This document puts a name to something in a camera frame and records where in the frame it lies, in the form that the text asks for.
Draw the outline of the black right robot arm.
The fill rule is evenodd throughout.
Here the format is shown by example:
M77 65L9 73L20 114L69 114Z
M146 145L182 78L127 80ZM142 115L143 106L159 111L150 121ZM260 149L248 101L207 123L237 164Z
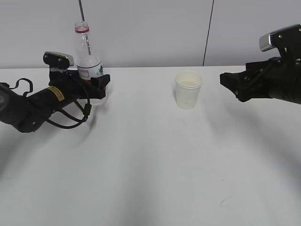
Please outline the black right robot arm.
M274 98L300 104L301 61L273 57L267 61L246 63L243 72L220 74L220 84L240 102Z

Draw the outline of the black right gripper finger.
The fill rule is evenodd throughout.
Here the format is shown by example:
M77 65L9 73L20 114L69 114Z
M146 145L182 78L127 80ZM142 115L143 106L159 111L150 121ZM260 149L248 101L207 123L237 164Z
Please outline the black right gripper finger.
M222 73L220 74L220 84L233 94L248 94L249 90L246 88L248 77L249 72Z

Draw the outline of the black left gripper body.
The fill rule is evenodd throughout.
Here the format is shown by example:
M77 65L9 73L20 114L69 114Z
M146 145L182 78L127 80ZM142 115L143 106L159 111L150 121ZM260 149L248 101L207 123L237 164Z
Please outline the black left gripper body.
M92 99L90 83L81 79L77 70L50 71L49 85L58 88L65 97Z

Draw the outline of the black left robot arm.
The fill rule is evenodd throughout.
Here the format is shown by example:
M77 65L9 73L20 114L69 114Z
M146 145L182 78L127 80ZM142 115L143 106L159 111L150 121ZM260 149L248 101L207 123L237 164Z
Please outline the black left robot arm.
M92 99L103 99L105 87L111 81L106 74L92 78L90 82L80 78L76 70L49 71L49 86L33 93L33 83L29 91L19 95L7 83L0 84L0 121L9 124L22 133L31 133L48 122L61 129L73 129L87 121ZM60 112L74 125L64 126L50 119L52 114Z

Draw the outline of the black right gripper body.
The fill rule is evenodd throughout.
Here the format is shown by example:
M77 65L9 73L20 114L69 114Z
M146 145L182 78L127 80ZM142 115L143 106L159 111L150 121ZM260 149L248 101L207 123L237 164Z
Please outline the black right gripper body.
M273 57L266 61L246 63L248 94L235 94L241 102L254 98L274 98L287 102L301 100L301 60Z

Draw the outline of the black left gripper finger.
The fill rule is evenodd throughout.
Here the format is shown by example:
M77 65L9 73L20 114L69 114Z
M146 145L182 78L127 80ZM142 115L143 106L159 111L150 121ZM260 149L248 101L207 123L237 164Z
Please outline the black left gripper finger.
M110 83L111 77L109 74L97 78L91 78L91 98L103 99L106 97L106 86Z

